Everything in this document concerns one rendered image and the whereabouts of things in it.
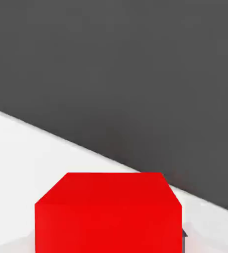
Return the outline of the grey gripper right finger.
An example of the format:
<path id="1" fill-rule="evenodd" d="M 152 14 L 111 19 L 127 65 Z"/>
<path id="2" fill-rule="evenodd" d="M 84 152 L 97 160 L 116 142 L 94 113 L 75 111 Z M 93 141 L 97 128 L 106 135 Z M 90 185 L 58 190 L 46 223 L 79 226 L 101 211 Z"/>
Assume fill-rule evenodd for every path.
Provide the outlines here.
<path id="1" fill-rule="evenodd" d="M 185 253 L 203 253 L 201 235 L 195 230 L 192 223 L 186 222 L 182 227 L 186 233 L 184 238 Z"/>

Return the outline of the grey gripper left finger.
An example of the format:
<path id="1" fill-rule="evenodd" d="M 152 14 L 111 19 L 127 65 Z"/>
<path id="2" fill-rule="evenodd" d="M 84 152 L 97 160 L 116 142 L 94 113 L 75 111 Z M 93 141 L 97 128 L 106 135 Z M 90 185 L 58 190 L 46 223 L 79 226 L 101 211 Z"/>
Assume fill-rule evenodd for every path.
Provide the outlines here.
<path id="1" fill-rule="evenodd" d="M 35 232 L 17 240 L 14 253 L 35 253 Z"/>

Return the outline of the small red cube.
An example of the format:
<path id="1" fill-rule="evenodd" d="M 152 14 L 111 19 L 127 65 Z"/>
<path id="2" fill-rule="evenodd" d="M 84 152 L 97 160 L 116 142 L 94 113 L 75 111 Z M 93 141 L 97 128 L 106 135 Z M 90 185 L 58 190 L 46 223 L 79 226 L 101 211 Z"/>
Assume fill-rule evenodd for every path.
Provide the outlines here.
<path id="1" fill-rule="evenodd" d="M 35 252 L 182 253 L 182 206 L 159 172 L 71 172 L 35 204 Z"/>

